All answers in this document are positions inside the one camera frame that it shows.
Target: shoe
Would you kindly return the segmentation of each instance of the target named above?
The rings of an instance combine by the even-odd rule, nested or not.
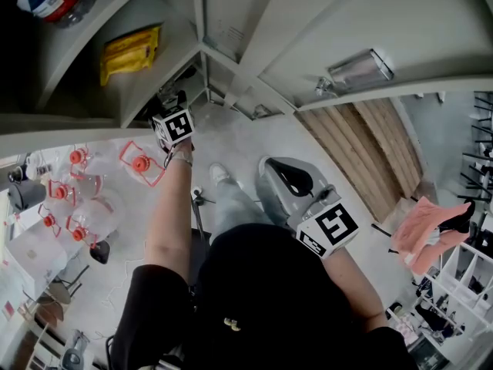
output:
[[[270,156],[264,156],[262,159],[260,159],[259,162],[259,175],[263,176],[263,172],[265,171],[265,162],[270,159]]]
[[[219,163],[213,163],[210,165],[209,174],[210,174],[210,180],[214,183],[216,187],[217,184],[222,180],[226,180],[227,178],[230,178],[230,174],[227,172],[224,166]]]

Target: jeans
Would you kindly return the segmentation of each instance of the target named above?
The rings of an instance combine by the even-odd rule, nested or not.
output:
[[[256,179],[257,196],[264,211],[241,190],[235,180],[221,180],[216,188],[216,229],[210,243],[220,234],[243,224],[266,224],[287,227],[288,215],[265,178]]]

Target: person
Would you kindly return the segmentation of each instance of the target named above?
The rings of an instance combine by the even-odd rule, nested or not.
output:
[[[320,261],[221,165],[210,174],[217,231],[192,300],[191,142],[173,151],[111,345],[113,370],[154,366],[177,347],[173,368],[417,368],[345,249]]]

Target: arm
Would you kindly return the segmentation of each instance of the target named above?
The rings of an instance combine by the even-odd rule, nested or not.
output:
[[[384,306],[378,293],[346,248],[336,251],[322,263],[330,279],[346,295],[354,313],[362,319],[366,332],[387,326]]]
[[[189,139],[175,149],[192,153]],[[192,234],[190,186],[192,167],[171,159],[159,183],[159,200],[147,233],[146,264],[167,267],[188,279]]]

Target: cabinet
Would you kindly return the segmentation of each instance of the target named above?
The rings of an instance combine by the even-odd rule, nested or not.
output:
[[[188,66],[188,99],[211,90],[250,118],[345,102],[452,89],[492,90],[491,0],[96,0],[58,29],[16,12],[8,27],[22,52],[7,57],[0,156],[148,133],[138,112]],[[151,69],[99,85],[105,42],[161,24]],[[314,87],[327,68],[374,49],[389,83],[337,99]]]

